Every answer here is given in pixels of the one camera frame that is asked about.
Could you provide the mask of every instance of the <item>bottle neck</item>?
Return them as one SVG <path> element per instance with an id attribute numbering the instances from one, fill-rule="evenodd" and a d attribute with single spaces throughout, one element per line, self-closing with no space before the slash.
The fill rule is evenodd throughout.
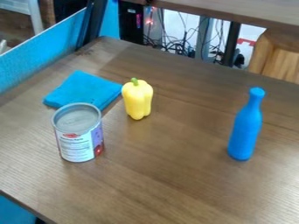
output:
<path id="1" fill-rule="evenodd" d="M 247 103 L 248 109 L 259 109 L 261 104 L 261 98 L 251 96 Z"/>

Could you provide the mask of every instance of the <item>plastic bottle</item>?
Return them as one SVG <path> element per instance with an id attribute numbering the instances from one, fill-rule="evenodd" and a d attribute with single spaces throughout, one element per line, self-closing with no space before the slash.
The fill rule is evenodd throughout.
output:
<path id="1" fill-rule="evenodd" d="M 260 87 L 252 87 L 249 90 L 247 105 L 236 115 L 228 142 L 227 153 L 231 158 L 246 161 L 253 155 L 261 129 L 260 104 L 264 96 L 265 91 Z"/>

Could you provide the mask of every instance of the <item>pepper stem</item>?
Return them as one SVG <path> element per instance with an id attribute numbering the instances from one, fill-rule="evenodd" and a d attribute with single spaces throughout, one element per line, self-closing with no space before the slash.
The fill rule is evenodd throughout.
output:
<path id="1" fill-rule="evenodd" d="M 134 86 L 137 87 L 139 85 L 137 78 L 132 78 L 131 81 L 133 82 Z"/>

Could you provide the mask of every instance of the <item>yellow bell pepper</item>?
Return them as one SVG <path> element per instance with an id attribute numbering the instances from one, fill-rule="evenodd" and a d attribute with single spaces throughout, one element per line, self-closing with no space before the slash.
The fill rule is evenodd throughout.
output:
<path id="1" fill-rule="evenodd" d="M 132 78 L 131 82 L 122 87 L 122 97 L 127 114 L 135 120 L 148 116 L 151 110 L 151 100 L 154 90 L 145 80 Z"/>

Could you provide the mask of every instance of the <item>tin can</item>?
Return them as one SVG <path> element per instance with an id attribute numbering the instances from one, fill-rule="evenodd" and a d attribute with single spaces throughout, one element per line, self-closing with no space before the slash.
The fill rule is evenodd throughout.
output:
<path id="1" fill-rule="evenodd" d="M 91 160 L 104 149 L 101 112 L 89 103 L 71 103 L 52 117 L 60 156 L 79 163 Z"/>

